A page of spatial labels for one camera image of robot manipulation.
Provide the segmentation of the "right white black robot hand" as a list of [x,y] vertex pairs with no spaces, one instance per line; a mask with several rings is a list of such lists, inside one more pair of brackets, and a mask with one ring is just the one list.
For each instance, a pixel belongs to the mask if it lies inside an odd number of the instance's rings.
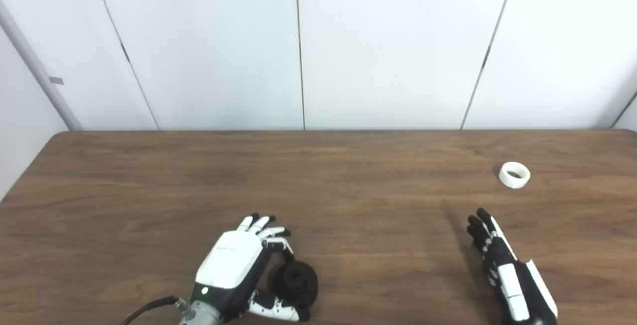
[[533,260],[518,260],[495,218],[478,208],[468,217],[467,232],[500,303],[502,323],[557,325],[559,310],[537,266]]

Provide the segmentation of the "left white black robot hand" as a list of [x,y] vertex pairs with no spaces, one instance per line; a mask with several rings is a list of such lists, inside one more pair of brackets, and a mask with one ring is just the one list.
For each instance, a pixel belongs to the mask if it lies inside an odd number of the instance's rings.
[[307,322],[310,312],[257,288],[274,254],[294,260],[290,232],[271,227],[275,216],[246,216],[224,232],[197,270],[184,325],[222,325],[252,313],[264,318]]

